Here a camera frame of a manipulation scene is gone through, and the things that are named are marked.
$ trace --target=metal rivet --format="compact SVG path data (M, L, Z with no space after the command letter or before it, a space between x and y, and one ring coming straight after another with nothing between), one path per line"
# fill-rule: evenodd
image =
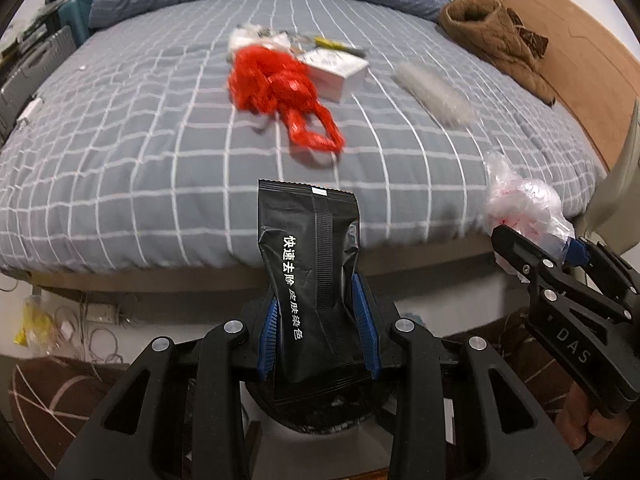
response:
M486 341L475 335L469 339L469 346L474 350L484 350L486 348Z
M159 337L158 339L154 339L151 343L151 348L155 352L164 352L167 348L169 348L169 340L165 337Z
M410 319L402 318L396 321L396 328L400 332L411 332L411 330L415 328L415 325L414 325L414 322L411 321Z
M233 319L225 323L225 332L228 334L237 334L242 330L242 321Z

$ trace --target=black foil package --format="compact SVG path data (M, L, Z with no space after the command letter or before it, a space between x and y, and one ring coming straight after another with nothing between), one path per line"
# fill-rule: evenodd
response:
M322 388L337 388L362 380L367 374L351 305L355 196L265 180L258 189L258 246L279 306L276 387L322 378Z

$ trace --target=gray checkered bedding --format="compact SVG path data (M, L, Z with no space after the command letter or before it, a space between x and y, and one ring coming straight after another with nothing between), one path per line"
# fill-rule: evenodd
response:
M226 42L253 22L369 47L363 88L328 104L347 147L291 146L286 129L239 112L225 89ZM420 57L464 92L481 121L447 131L392 81ZM260 266L259 178L353 191L364 248L477 232L482 154L583 211L602 167L576 121L449 41L434 23L354 0L199 0L101 31L39 91L36 121L0 153L0 265L105 272Z

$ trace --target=human hand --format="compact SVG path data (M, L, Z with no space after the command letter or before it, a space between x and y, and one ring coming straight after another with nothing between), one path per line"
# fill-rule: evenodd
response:
M588 433L607 441L596 455L582 464L585 472L595 471L604 462L625 434L629 422L626 413L620 413L615 418L602 416L594 410L589 397L576 383L571 385L564 406L556 416L556 428L573 450L580 449L586 443Z

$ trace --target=gray suitcase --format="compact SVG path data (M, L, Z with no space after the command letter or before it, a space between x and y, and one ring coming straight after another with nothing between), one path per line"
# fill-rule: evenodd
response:
M76 51L71 29L63 27L22 60L0 88L0 141L7 140L15 120L45 79Z

